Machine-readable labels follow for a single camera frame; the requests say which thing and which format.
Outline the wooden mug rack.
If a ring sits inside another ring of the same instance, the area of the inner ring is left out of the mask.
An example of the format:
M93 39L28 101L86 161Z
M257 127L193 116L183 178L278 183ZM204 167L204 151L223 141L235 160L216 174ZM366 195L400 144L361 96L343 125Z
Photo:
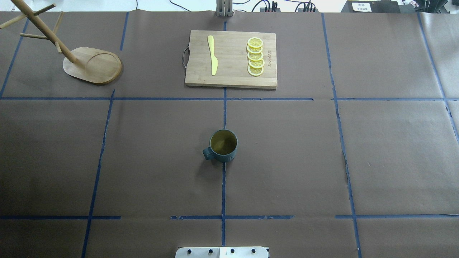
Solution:
M64 56L62 66L66 74L95 85L105 85L113 82L113 80L120 75L122 62L115 53L90 47L79 47L70 50L61 39L58 38L56 33L62 22L64 12L60 12L53 29L50 29L46 23L43 22L39 15L55 8L55 3L37 11L32 10L23 0L13 0L12 3L15 7L18 7L22 14L2 23L1 29L5 29L18 21L28 18L42 34L34 35L21 33L20 36L50 41L56 47L57 52Z

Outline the bamboo cutting board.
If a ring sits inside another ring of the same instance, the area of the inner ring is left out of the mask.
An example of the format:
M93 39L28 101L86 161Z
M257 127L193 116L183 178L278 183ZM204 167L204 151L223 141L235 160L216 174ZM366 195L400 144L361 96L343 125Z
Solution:
M208 36L214 37L218 70L211 75L211 57ZM247 40L263 40L264 72L251 76L247 71ZM186 67L187 86L238 87L250 89L276 89L278 86L276 34L259 32L232 32L192 30L189 41L189 60Z

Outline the teal ribbed mug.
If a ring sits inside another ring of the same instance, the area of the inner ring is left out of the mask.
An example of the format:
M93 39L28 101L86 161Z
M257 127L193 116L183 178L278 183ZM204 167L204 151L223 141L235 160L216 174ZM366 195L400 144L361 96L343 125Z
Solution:
M238 143L238 138L233 131L217 130L209 140L209 147L202 150L204 159L228 163L236 157Z

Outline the lemon slice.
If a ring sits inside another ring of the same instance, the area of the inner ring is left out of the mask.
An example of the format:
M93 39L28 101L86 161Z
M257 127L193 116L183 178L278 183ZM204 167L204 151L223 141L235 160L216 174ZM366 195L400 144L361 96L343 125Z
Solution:
M248 54L262 54L263 47L260 48L252 48L251 46L246 46L246 51Z
M248 65L249 67L254 68L254 69L263 68L265 65L265 61L264 59L260 59L260 60L248 59Z
M264 54L262 52L260 52L260 53L248 52L247 53L247 58L250 61L260 61L260 60L262 60L264 58Z
M261 38L259 37L251 37L247 40L246 42L247 46L253 49L260 49L263 47L264 42Z
M251 76L260 76L263 74L264 72L264 67L252 67L250 65L247 66L247 71L249 73L249 75Z

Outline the white pedestal column base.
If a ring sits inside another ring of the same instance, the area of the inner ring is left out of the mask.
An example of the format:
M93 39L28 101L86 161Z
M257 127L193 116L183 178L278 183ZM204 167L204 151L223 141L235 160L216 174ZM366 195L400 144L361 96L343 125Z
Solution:
M269 258L268 248L248 247L185 247L179 248L176 258Z

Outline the yellow plastic knife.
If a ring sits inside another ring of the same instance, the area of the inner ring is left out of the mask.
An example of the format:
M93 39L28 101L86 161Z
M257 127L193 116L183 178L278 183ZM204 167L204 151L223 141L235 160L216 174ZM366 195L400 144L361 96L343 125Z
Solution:
M212 35L208 36L208 46L211 57L211 75L215 76L218 70L218 59L215 56L215 43Z

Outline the black box with label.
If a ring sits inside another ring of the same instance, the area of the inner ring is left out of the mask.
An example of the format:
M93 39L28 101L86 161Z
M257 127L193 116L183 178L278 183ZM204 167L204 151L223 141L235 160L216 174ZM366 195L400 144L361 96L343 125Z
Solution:
M401 13L397 1L347 0L341 13Z

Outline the aluminium frame post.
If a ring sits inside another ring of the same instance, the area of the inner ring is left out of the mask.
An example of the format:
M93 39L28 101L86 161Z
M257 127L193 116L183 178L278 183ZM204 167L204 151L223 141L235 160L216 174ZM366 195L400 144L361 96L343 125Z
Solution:
M233 0L216 0L217 17L232 17L233 15Z

